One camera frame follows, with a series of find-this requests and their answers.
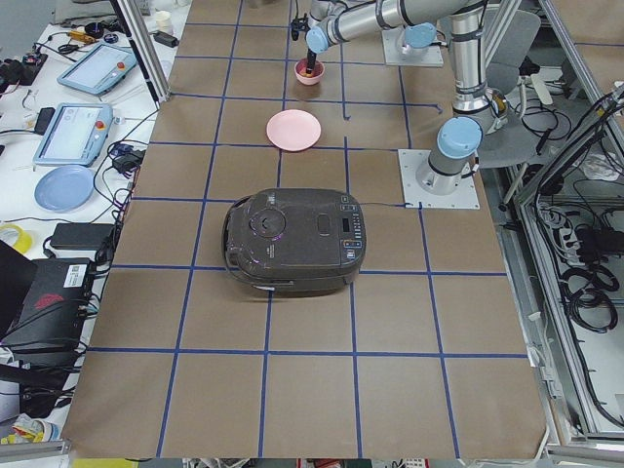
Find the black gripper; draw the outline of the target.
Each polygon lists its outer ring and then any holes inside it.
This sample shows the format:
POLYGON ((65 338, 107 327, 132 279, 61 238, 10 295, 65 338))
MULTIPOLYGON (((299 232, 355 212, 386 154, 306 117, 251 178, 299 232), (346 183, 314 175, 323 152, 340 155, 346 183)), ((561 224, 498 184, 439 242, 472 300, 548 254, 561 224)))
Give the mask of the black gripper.
MULTIPOLYGON (((293 41, 297 41, 300 35, 305 35, 310 29, 308 15, 304 14, 302 17, 296 16, 292 19, 290 24, 291 38, 293 41)), ((317 55, 312 51, 307 51, 305 68, 313 69, 315 73, 317 55)))

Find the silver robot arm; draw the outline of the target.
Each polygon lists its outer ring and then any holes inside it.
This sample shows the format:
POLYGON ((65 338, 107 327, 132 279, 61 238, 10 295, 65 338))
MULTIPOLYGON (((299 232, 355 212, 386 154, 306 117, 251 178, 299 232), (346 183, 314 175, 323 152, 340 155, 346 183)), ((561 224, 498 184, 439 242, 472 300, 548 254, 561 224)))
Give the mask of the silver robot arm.
POLYGON ((375 31, 394 37, 393 48, 402 59, 422 56, 440 44, 438 20, 449 20, 453 116, 439 129, 435 148, 415 172, 422 189, 448 195, 469 177, 464 166, 476 158, 484 137, 506 122, 507 104, 486 77, 487 7, 485 1, 314 1, 308 12, 295 14, 290 30, 293 40, 305 38, 306 71, 312 73, 318 54, 375 31))

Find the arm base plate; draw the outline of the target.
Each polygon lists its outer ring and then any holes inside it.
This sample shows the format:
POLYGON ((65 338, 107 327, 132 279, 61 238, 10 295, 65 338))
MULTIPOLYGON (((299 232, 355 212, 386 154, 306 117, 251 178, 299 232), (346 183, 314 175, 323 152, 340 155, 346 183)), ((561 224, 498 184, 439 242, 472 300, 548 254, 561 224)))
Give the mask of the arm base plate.
POLYGON ((480 202, 470 164, 465 162, 457 175, 440 175, 430 167, 429 155, 428 149, 398 150, 406 207, 478 210, 480 202))
POLYGON ((396 66, 442 67, 437 27, 425 22, 382 31, 385 63, 396 66))

